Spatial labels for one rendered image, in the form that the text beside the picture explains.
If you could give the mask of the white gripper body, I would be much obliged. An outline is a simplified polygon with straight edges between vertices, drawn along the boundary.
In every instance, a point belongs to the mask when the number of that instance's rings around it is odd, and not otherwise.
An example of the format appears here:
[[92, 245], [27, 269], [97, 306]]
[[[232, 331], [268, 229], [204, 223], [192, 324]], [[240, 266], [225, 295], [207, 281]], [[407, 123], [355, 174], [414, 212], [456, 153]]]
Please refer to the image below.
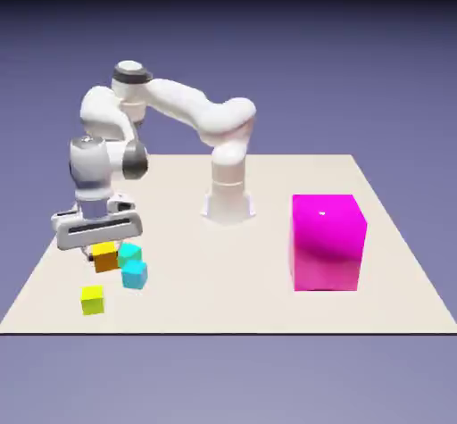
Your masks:
[[141, 218], [135, 210], [112, 212], [99, 218], [85, 218], [83, 211], [73, 209], [55, 213], [51, 217], [51, 224], [60, 250], [121, 241], [143, 233]]

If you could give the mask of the small orange cube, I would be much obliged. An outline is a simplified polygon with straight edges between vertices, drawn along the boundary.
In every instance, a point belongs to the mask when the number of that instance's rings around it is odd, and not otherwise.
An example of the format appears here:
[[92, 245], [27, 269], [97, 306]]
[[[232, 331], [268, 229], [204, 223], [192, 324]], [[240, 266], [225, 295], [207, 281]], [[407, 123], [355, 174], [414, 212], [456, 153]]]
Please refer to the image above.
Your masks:
[[93, 245], [91, 253], [96, 273], [118, 268], [118, 250], [113, 241]]

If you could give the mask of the small cyan cube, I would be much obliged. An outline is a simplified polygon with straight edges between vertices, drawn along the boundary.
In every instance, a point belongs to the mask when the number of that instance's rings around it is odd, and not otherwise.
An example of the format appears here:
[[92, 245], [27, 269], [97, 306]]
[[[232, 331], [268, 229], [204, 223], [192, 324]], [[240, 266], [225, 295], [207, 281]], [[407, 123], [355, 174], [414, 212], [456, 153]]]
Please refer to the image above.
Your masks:
[[146, 263], [140, 260], [127, 261], [121, 269], [121, 277], [125, 288], [142, 289], [148, 279]]
[[118, 266], [122, 269], [129, 261], [142, 260], [142, 248], [131, 243], [121, 243], [117, 252]]

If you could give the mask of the small yellow cube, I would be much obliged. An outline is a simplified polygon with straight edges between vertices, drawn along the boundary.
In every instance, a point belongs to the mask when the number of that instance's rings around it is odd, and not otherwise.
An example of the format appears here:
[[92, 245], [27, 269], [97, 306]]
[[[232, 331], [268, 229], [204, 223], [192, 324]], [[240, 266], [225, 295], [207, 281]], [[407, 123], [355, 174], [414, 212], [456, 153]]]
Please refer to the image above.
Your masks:
[[104, 313], [104, 290], [102, 286], [83, 287], [80, 295], [84, 315]]

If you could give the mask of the large magenta box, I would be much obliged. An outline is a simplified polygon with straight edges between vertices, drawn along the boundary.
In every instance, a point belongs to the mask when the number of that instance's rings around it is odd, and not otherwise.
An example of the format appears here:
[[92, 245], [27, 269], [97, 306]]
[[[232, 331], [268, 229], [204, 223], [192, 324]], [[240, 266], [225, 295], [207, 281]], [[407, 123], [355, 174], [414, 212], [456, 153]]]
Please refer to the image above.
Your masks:
[[353, 195], [292, 195], [289, 258], [294, 291], [355, 291], [367, 226]]

